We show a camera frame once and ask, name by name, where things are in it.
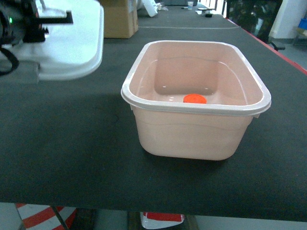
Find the small white cup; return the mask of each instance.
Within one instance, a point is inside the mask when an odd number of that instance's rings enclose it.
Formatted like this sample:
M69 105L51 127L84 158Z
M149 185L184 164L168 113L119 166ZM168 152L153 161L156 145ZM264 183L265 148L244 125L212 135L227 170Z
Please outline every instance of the small white cup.
M188 1L188 10L192 10L193 3L193 1Z

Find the cardboard box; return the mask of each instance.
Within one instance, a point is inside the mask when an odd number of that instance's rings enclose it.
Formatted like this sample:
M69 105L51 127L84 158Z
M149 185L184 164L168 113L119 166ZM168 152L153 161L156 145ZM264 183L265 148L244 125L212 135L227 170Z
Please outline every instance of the cardboard box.
M105 38L130 38L138 29L136 0L99 0L105 13Z

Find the black cable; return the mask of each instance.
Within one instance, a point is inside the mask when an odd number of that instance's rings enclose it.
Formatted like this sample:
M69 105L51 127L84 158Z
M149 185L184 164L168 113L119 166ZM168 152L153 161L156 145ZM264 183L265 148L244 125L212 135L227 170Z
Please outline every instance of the black cable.
M59 214L57 208L54 207L54 206L51 206L51 208L52 208L54 214L56 214L56 216L57 216L59 222L61 223L61 225L63 226L64 230L69 230L69 228L67 227L65 221L63 220L63 218L62 218L61 215Z
M9 50L7 50L5 48L0 47L0 52L3 53L6 56L6 58L10 61L10 63L12 64L12 67L11 67L10 70L8 70L8 71L1 71L0 70L0 77L1 77L1 76L4 76L4 75L7 75L7 74L13 72L15 69L17 69L18 66L19 66L19 61L15 57L14 54L12 54Z

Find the white wall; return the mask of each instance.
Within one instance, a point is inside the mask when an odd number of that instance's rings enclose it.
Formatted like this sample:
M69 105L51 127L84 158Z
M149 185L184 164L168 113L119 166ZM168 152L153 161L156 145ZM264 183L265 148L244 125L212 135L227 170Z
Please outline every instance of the white wall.
M294 38L295 29L307 11L307 0L283 0L270 35L273 38Z
M0 203L0 230L18 230L21 222L15 204Z

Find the bin rim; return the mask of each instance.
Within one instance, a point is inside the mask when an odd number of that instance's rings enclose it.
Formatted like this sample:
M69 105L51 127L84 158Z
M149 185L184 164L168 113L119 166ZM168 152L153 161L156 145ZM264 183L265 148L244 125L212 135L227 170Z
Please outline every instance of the bin rim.
M211 43L211 44L221 44L229 46L236 51L240 59L244 62L249 72L252 74L255 82L259 86L262 92L262 98L257 103L248 105L222 105L222 104L195 104L195 103L184 103L184 102L162 102L162 101L151 101L147 99L140 98L134 95L130 91L130 83L132 81L133 75L149 46L155 43L163 42L178 42L178 43ZM136 58L134 64L132 65L123 85L121 88L122 98L129 103L138 108L153 110L153 111L164 111L164 112L179 112L179 113L193 113L193 114L207 114L207 115L230 115L230 116L258 116L259 114L268 110L271 106L271 94L267 87L262 82L259 75L253 69L252 65L247 61L242 52L231 44L223 42L210 42L210 41L177 41L177 40L161 40L147 43L138 57Z

